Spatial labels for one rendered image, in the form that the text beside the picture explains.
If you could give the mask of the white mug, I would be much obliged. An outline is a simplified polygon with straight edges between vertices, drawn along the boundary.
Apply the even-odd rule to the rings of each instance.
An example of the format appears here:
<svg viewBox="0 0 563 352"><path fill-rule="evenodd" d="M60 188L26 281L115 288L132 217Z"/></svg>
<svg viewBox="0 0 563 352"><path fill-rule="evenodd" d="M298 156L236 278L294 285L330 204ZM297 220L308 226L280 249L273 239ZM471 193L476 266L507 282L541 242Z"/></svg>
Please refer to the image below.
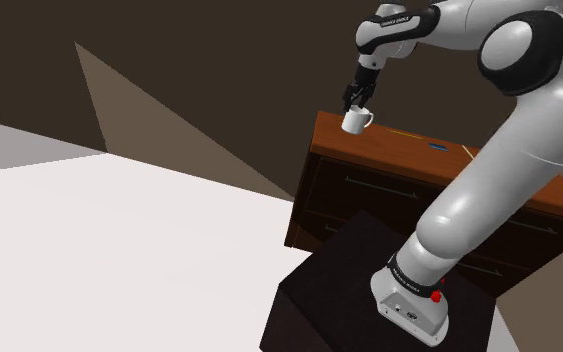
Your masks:
<svg viewBox="0 0 563 352"><path fill-rule="evenodd" d="M343 131L359 135L368 128L374 120L374 114L365 107L351 105L345 113L341 128Z"/></svg>

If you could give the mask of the yellow pencil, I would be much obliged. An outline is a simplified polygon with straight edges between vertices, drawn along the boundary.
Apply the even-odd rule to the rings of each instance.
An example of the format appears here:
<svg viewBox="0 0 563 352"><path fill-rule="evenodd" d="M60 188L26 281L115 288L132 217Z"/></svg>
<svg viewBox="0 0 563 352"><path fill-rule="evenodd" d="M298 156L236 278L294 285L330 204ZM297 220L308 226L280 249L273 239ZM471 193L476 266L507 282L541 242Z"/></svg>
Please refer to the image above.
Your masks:
<svg viewBox="0 0 563 352"><path fill-rule="evenodd" d="M406 136L406 137L411 137L411 138L415 138L415 139L420 139L420 140L424 139L424 137L422 137L422 136L414 135L414 134L411 134L411 133L408 133L408 132L391 130L391 129L388 129L387 131L390 132L390 133L394 133L394 134L398 134L398 135L402 135L402 136Z"/></svg>

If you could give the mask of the brown wooden chest of drawers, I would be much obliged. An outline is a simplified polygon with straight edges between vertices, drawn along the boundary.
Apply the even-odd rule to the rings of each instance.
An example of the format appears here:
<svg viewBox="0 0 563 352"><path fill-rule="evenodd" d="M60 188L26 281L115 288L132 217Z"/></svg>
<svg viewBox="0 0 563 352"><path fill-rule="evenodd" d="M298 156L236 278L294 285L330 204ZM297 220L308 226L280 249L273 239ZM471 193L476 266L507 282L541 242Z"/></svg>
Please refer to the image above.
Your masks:
<svg viewBox="0 0 563 352"><path fill-rule="evenodd" d="M288 247L315 251L361 210L410 235L424 210L472 161L461 144L406 137L380 125L353 135L341 123L339 115L317 115L284 241ZM557 176L456 270L498 297L562 253L563 177Z"/></svg>

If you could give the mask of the black robot stand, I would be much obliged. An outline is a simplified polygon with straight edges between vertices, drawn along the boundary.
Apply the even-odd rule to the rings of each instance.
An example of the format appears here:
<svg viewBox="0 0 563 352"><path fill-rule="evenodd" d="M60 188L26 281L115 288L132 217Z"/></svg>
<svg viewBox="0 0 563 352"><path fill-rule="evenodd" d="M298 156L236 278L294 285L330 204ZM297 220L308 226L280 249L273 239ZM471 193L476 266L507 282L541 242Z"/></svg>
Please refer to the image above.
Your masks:
<svg viewBox="0 0 563 352"><path fill-rule="evenodd" d="M487 352L496 302L457 272L445 277L445 339L429 347L381 316L370 289L405 242L358 212L278 286L262 352Z"/></svg>

